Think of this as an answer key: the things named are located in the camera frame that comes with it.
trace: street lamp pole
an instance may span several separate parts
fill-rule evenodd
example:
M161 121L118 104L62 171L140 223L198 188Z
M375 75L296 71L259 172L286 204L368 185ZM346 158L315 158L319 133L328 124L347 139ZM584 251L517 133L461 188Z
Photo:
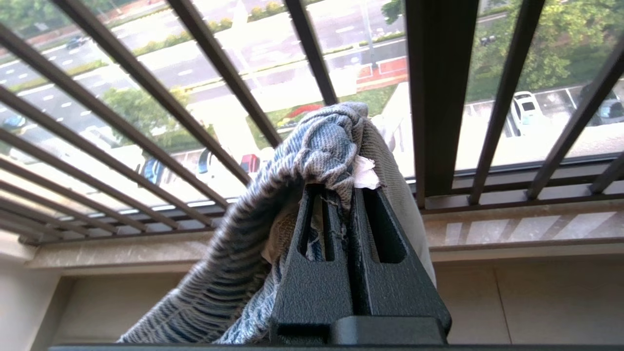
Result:
M371 21L368 18L368 0L361 0L359 7L362 11L362 18L364 19L364 33L366 34L366 40L368 42L368 51L371 53L372 68L377 68L377 62L375 61L375 53L373 48L373 36L371 35Z

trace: gray cloth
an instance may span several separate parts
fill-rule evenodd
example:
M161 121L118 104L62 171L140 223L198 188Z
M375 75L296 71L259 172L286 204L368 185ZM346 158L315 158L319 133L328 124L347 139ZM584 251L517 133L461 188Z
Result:
M268 329L303 186L324 184L338 194L341 209L348 211L356 154L375 161L383 191L435 283L416 203L367 114L366 105L355 102L308 114L245 194L228 208L205 258L119 342L242 344L261 340ZM322 233L312 227L308 252L310 259L317 259L322 242L317 239ZM271 264L263 259L263 251Z

